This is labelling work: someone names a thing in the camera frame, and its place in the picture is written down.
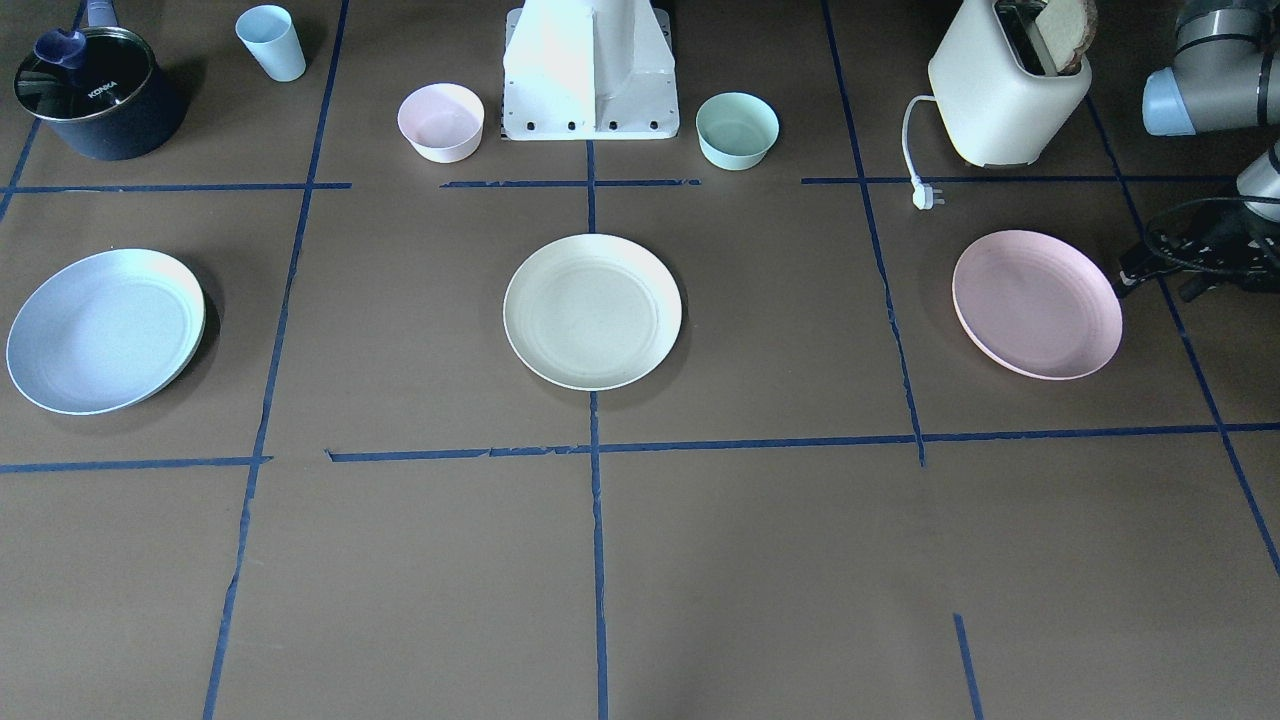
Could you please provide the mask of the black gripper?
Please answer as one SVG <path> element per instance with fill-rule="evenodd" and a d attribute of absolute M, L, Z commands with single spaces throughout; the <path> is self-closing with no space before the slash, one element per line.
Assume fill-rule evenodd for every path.
<path fill-rule="evenodd" d="M 1134 245 L 1121 254 L 1116 296 L 1161 277 L 1161 261 L 1188 274 L 1178 288 L 1190 302 L 1222 284 L 1252 293 L 1276 293 L 1277 223 L 1249 208 L 1178 208 L 1149 223 L 1149 247 Z"/>

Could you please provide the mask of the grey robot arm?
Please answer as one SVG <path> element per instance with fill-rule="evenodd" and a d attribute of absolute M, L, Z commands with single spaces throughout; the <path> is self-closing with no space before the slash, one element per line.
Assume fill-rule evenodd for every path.
<path fill-rule="evenodd" d="M 1142 115 L 1153 136 L 1192 136 L 1279 122 L 1277 3 L 1189 1 L 1170 67 L 1146 81 Z M 1120 259 L 1115 295 L 1185 273 L 1180 297 L 1234 284 L 1277 292 L 1279 160 L 1272 146 L 1215 196 L 1153 217 Z"/>

